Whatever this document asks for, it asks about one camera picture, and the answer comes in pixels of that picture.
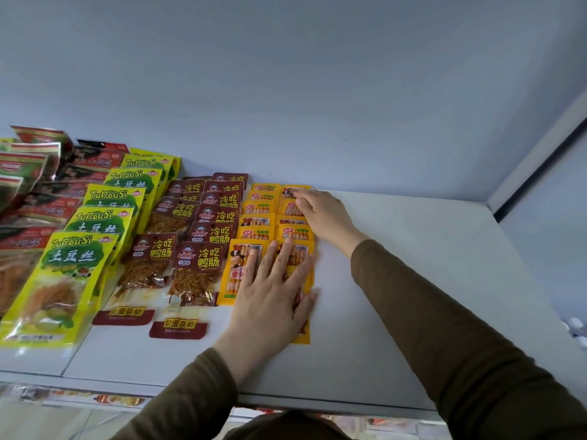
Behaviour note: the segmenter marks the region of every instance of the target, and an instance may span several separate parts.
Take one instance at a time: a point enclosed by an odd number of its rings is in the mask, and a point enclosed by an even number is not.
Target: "brown sleeve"
[[[112,440],[212,439],[237,403],[237,386],[216,350],[200,354]]]
[[[587,438],[567,389],[381,244],[359,244],[351,270],[453,438]]]

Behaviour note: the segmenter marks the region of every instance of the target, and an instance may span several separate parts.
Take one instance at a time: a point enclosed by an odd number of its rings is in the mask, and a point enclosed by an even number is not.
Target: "person's left hand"
[[[313,255],[308,256],[284,282],[283,274],[293,242],[290,237],[285,240],[274,263],[277,245],[277,241],[269,244],[256,277],[257,251],[249,254],[230,325],[213,345],[237,385],[286,348],[299,333],[316,302],[316,293],[311,292],[304,296],[295,311],[292,310],[295,295],[312,270]]]

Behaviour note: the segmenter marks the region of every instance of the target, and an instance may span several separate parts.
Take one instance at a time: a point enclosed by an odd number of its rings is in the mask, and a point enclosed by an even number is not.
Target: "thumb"
[[[306,198],[297,198],[295,200],[295,204],[297,205],[297,208],[299,208],[299,210],[304,214],[304,216],[314,213],[312,205],[310,205]]]
[[[314,304],[316,304],[317,298],[318,295],[316,295],[316,292],[312,291],[305,295],[302,302],[299,303],[297,309],[293,313],[293,324],[296,328],[296,333],[299,332],[304,323],[310,318],[310,314],[312,313]]]

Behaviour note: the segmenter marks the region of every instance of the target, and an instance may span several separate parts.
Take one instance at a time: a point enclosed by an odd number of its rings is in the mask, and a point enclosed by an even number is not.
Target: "white shelf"
[[[587,360],[482,204],[332,192],[357,226],[502,332],[587,402]],[[317,244],[312,344],[291,345],[243,387],[241,402],[325,413],[438,418],[377,314],[350,276],[349,262]],[[149,338],[149,325],[93,327],[69,366],[19,374],[0,360],[0,380],[153,396],[228,324],[231,307],[209,310],[198,341]]]

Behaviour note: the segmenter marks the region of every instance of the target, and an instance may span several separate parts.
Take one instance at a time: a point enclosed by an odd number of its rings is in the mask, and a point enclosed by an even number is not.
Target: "gray wall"
[[[559,316],[587,321],[587,135],[501,227]]]
[[[485,200],[587,87],[587,0],[0,0],[0,126]],[[0,128],[9,134],[9,128]]]

